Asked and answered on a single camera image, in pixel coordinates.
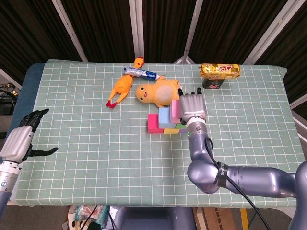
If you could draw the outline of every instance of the black cable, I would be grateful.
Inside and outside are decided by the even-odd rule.
[[[84,222],[84,224],[83,224],[83,226],[80,228],[80,230],[82,230],[82,229],[85,227],[87,221],[89,220],[89,218],[91,218],[91,216],[92,216],[92,214],[95,212],[96,208],[97,208],[97,205],[96,205],[95,208],[93,209],[92,213],[88,216],[88,218],[86,219],[86,221]]]
[[[249,230],[249,228],[250,228],[250,226],[251,226],[251,224],[252,224],[253,220],[255,219],[256,214],[257,214],[257,212],[255,212],[255,214],[254,214],[253,218],[251,219],[251,221],[250,221],[250,223],[249,223],[249,225],[248,225],[248,230]]]
[[[112,228],[113,228],[113,230],[115,230],[115,228],[114,228],[115,223],[114,223],[114,220],[113,220],[113,218],[112,218],[112,216],[110,214],[110,211],[108,210],[107,213],[109,215],[109,218],[110,218],[110,221],[111,221],[111,224],[112,224]]]
[[[211,160],[213,161],[213,163],[215,164],[215,166],[217,167],[217,169],[219,169],[219,165],[218,163],[215,161],[215,159],[213,158],[211,149],[208,147],[207,144],[207,140],[209,140],[210,144],[211,144],[211,149],[213,149],[213,143],[212,140],[209,137],[205,138],[205,147],[206,150],[211,158]],[[260,217],[260,219],[262,220],[263,224],[265,225],[265,227],[267,228],[267,230],[271,230],[268,223],[265,221],[264,217],[262,216],[262,214],[259,212],[259,210],[257,209],[257,207],[254,205],[254,203],[245,195],[244,192],[242,192],[242,190],[238,187],[238,185],[229,178],[229,176],[227,176],[227,180],[230,182],[230,184],[249,202],[249,204],[253,207],[253,209],[256,211],[256,213],[258,214],[258,216]]]

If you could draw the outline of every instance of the green grid tablecloth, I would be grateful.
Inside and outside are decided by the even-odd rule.
[[[202,193],[187,177],[187,134],[149,135],[135,90],[153,83],[134,78],[128,96],[105,107],[126,64],[49,61],[35,109],[49,108],[33,138],[34,149],[59,147],[23,164],[16,202],[23,205],[248,207],[221,188]],[[145,64],[143,69],[180,80],[184,92],[201,87],[198,64]],[[203,89],[208,131],[217,161],[294,172],[304,155],[283,86],[286,69],[241,65],[241,76],[221,89]],[[294,199],[251,197],[258,207],[295,206]]]

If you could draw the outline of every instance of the robotic arm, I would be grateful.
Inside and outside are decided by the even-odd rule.
[[[20,163],[27,160],[28,157],[48,156],[58,150],[58,148],[49,151],[32,149],[33,135],[41,118],[48,111],[49,109],[34,111],[25,116],[18,128],[13,129],[10,133],[0,152],[0,157],[3,160],[0,165],[0,217],[20,174]]]
[[[296,173],[288,173],[270,167],[227,166],[215,164],[207,134],[207,110],[201,89],[197,94],[183,95],[178,90],[182,119],[187,123],[189,149],[192,163],[188,167],[189,179],[204,193],[215,193],[220,187],[238,194],[230,180],[246,195],[266,197],[293,197],[297,199],[295,215],[289,230],[303,230],[307,226],[307,161]]]

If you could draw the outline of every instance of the toothpaste tube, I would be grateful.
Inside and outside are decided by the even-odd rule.
[[[157,80],[159,77],[161,77],[160,75],[150,72],[150,71],[145,71],[142,69],[136,69],[130,66],[125,66],[124,67],[124,74],[129,74],[135,77],[141,77],[141,78],[146,78],[149,80]]]

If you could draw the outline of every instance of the blue block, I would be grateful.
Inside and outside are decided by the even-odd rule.
[[[171,123],[169,108],[159,108],[159,128],[175,128],[176,123]]]

